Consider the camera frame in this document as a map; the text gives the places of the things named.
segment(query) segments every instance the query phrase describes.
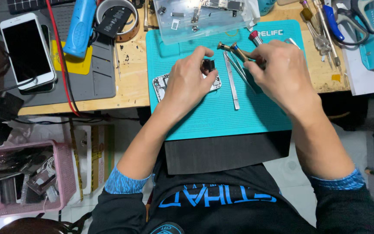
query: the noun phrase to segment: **red wire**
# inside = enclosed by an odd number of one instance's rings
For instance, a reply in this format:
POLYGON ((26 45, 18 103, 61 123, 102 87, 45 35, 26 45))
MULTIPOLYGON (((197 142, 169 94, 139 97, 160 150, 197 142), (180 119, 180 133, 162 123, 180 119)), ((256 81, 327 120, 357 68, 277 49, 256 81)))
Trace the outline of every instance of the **red wire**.
POLYGON ((56 37, 56 44, 57 44, 57 51, 59 52, 59 58, 60 58, 60 65, 61 65, 61 74, 63 75, 63 85, 64 85, 64 90, 66 92, 66 97, 67 97, 67 102, 69 103, 69 106, 70 106, 70 109, 71 111, 73 111, 73 113, 77 116, 80 117, 80 115, 73 109, 73 106, 71 105, 71 101, 70 101, 70 97, 69 97, 69 91, 67 89, 67 84, 66 84, 66 75, 64 73, 64 71, 66 70, 64 68, 65 66, 65 63, 63 61, 63 56, 60 55, 61 53, 61 43, 60 43, 60 38, 59 38, 59 34, 57 32, 57 25, 56 25, 56 21, 55 21, 55 17, 53 15, 53 10, 52 10, 52 6, 50 5, 50 1, 49 0, 46 0, 46 3, 47 3, 47 8, 49 10, 49 14, 50 14, 50 18, 52 20, 52 23, 53 23, 53 29, 55 31, 55 37, 56 37))

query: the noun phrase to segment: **gray silicone mat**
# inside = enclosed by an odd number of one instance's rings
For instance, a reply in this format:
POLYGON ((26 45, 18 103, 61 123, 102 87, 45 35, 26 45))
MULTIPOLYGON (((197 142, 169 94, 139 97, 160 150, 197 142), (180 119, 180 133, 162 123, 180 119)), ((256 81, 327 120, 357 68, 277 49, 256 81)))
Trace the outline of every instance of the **gray silicone mat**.
MULTIPOLYGON (((53 7, 53 13, 55 14, 61 41, 66 41, 73 8, 74 3, 53 7)), ((33 13, 37 15, 40 24, 49 27, 52 39, 54 39, 48 10, 43 9, 33 11, 33 13)), ((11 15, 8 12, 6 0, 0 0, 0 22, 17 17, 18 15, 11 15)), ((92 46, 93 54, 89 74, 79 75, 69 73, 71 89, 76 101, 112 98, 116 95, 111 40, 98 37, 92 46)), ((24 107, 67 102, 63 86, 63 77, 60 71, 56 71, 56 73, 58 77, 57 85, 55 90, 50 93, 21 95, 18 89, 12 89, 9 92, 23 99, 25 101, 24 107)), ((13 70, 10 68, 4 77, 4 87, 13 86, 15 84, 13 70)))

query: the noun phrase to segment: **black shirt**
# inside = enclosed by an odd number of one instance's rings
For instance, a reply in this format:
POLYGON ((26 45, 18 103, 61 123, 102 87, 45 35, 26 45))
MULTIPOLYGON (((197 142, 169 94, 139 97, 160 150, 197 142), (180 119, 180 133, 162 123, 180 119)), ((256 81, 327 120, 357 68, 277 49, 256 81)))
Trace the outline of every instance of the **black shirt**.
POLYGON ((374 233, 374 202, 355 190, 314 186, 317 228, 281 195, 262 164, 223 172, 168 175, 165 161, 153 171, 153 199, 103 190, 89 233, 374 233))

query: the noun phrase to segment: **smartphone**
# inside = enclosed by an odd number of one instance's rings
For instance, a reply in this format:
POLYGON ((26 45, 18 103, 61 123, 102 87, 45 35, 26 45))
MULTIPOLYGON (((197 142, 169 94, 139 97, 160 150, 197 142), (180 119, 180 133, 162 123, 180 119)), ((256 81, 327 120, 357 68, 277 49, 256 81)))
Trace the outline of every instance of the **smartphone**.
POLYGON ((38 87, 27 89, 27 90, 19 90, 21 95, 33 95, 38 93, 49 93, 56 89, 56 82, 49 82, 47 84, 42 84, 38 87))
MULTIPOLYGON (((169 73, 155 77, 153 79, 153 86, 155 90, 155 94, 157 95, 158 102, 161 102, 161 100, 164 98, 165 91, 167 90, 167 83, 168 83, 169 73)), ((214 91, 216 89, 219 89, 221 87, 221 81, 219 75, 216 76, 216 80, 210 87, 210 91, 214 91)))
POLYGON ((33 82, 18 87, 27 90, 57 79, 50 51, 37 16, 34 13, 20 15, 0 24, 5 48, 18 85, 37 76, 33 82))

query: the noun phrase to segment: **left hand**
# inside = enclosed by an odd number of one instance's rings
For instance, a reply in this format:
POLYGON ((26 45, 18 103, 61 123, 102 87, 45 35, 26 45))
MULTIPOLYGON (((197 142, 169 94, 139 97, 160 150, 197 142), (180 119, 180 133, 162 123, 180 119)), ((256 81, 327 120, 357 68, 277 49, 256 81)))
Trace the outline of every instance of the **left hand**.
POLYGON ((218 74, 213 70, 204 79, 200 70, 204 56, 213 55, 211 49, 198 46, 190 56, 177 60, 169 73, 165 96, 157 108, 165 110, 176 122, 193 109, 210 91, 218 74))

